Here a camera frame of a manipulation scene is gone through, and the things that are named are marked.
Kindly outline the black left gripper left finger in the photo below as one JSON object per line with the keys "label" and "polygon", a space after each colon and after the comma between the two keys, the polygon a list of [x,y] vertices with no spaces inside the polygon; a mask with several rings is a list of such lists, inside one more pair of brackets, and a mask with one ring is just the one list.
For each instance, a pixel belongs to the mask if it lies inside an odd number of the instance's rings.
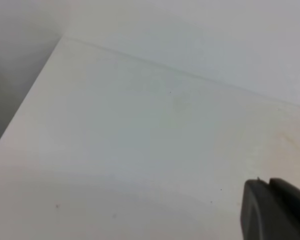
{"label": "black left gripper left finger", "polygon": [[292,212],[270,182],[244,183],[240,225],[244,240],[300,240],[300,212]]}

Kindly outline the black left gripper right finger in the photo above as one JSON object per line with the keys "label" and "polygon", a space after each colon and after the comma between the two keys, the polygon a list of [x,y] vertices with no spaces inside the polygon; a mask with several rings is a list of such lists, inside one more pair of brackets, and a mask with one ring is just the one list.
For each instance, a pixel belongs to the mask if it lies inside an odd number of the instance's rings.
{"label": "black left gripper right finger", "polygon": [[271,178],[269,185],[293,213],[300,213],[299,188],[281,178]]}

